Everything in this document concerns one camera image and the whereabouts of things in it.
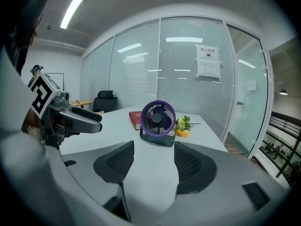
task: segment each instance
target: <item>white paper sign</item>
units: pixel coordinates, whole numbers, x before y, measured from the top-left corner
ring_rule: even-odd
[[[246,90],[256,90],[256,80],[247,81]]]
[[[220,61],[220,53],[218,47],[196,44],[197,58]]]
[[[206,76],[221,79],[221,65],[219,61],[197,59],[197,64],[197,76]]]

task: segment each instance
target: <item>ceiling light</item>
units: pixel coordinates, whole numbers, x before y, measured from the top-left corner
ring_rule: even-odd
[[[241,60],[241,59],[239,60],[239,62],[241,62],[242,64],[245,64],[245,65],[251,67],[252,69],[256,68],[254,65],[251,65],[251,64],[249,64],[248,62],[243,61],[243,60]]]
[[[191,70],[174,70],[174,71],[191,71]]]
[[[137,48],[137,47],[140,47],[140,46],[142,46],[141,43],[136,43],[136,44],[127,46],[127,47],[125,47],[125,48],[122,48],[122,49],[120,49],[120,50],[117,50],[117,52],[118,52],[118,53],[122,53],[122,52],[124,52],[124,51],[130,50],[130,49],[132,49],[132,48]]]
[[[191,38],[191,37],[172,37],[166,38],[166,42],[194,42],[201,43],[203,42],[202,38]]]
[[[153,72],[153,71],[162,71],[162,70],[148,70],[147,72]]]
[[[285,89],[282,89],[282,90],[280,91],[280,94],[281,94],[281,95],[284,95],[284,96],[287,96],[287,95],[288,95],[288,93],[287,93],[287,91],[286,91]]]
[[[127,58],[134,58],[134,57],[142,56],[142,55],[148,55],[148,53],[142,53],[142,54],[137,54],[137,55],[131,55],[131,56],[127,56]]]
[[[80,5],[80,3],[83,0],[72,0],[72,2],[70,3],[70,6],[67,9],[67,12],[62,20],[62,24],[61,24],[61,28],[67,28],[68,23],[70,22],[74,12],[76,11],[76,9],[78,8],[78,6]]]

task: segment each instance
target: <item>black office chair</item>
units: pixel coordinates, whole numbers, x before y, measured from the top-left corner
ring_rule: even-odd
[[[117,105],[118,98],[113,96],[113,90],[102,90],[98,92],[97,97],[94,99],[93,112],[114,111]]]

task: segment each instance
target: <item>red book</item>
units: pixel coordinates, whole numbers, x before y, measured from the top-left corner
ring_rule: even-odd
[[[141,111],[132,111],[129,114],[131,123],[133,124],[133,127],[135,130],[140,130],[141,124],[140,124],[140,115]]]

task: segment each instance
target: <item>black mesh vent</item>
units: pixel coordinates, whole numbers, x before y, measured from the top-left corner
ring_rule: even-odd
[[[201,170],[202,164],[199,158],[179,147],[175,150],[174,162],[179,172],[179,182],[189,179]]]
[[[108,183],[122,184],[134,162],[134,141],[97,158],[94,171]]]
[[[261,209],[269,202],[269,197],[257,183],[245,184],[243,188],[256,210]]]
[[[189,143],[174,143],[174,163],[179,173],[177,194],[197,194],[214,180],[217,167],[208,156],[189,147]]]
[[[131,145],[121,151],[120,153],[113,155],[107,160],[108,166],[120,173],[124,178],[126,177],[131,165],[134,161],[134,145]]]

